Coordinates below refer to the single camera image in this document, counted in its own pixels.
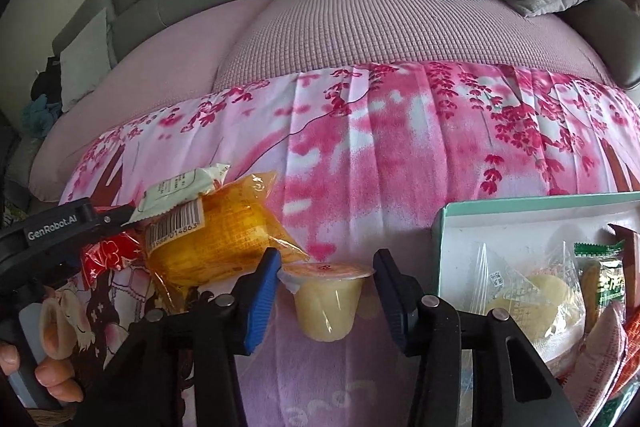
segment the yellow snack package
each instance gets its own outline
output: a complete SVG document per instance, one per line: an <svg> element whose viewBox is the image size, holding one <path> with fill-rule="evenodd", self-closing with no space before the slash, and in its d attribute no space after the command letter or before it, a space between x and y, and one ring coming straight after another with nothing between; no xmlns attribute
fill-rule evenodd
<svg viewBox="0 0 640 427"><path fill-rule="evenodd" d="M146 228L147 264L164 281L199 286L251 272L268 247L283 263L307 261L264 206L275 172L250 174L182 204Z"/></svg>

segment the jelly cup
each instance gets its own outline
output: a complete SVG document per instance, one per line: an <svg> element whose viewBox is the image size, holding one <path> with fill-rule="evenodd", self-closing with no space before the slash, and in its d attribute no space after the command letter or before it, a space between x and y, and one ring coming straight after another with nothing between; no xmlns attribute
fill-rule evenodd
<svg viewBox="0 0 640 427"><path fill-rule="evenodd" d="M278 277L293 293L300 329L319 342L339 341L353 327L366 266L300 263L284 266Z"/></svg>

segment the pink cushion cover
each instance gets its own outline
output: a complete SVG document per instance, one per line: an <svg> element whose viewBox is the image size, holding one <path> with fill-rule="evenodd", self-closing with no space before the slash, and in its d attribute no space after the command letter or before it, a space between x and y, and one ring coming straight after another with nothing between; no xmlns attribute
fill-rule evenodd
<svg viewBox="0 0 640 427"><path fill-rule="evenodd" d="M31 192L42 201L58 201L82 154L101 133L211 92L220 62L271 1L216 6L140 44L55 124L33 163Z"/></svg>

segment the teal box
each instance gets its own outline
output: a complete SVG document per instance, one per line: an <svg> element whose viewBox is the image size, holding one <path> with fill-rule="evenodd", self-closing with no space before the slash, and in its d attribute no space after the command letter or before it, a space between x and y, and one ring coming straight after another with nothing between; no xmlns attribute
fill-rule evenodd
<svg viewBox="0 0 640 427"><path fill-rule="evenodd" d="M562 241L571 247L582 241L610 243L608 223L640 232L640 192L449 203L436 214L431 227L433 254L425 291L461 306L463 290L472 285L468 266L477 258L474 242L486 242L487 248L507 261L511 251L523 261L530 255L524 247L542 251ZM518 269L517 260L514 267Z"/></svg>

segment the red snack package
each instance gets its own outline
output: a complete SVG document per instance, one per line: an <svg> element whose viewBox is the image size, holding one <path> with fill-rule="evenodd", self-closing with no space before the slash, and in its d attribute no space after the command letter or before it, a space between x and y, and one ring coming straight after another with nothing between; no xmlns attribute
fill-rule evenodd
<svg viewBox="0 0 640 427"><path fill-rule="evenodd" d="M122 270L142 257L142 246L132 232L121 232L96 245L82 248L80 261L85 288L94 288L95 280L107 270Z"/></svg>
<svg viewBox="0 0 640 427"><path fill-rule="evenodd" d="M625 331L628 340L626 357L622 363L622 370L620 370L618 379L609 394L610 398L616 396L640 369L640 310L626 322Z"/></svg>

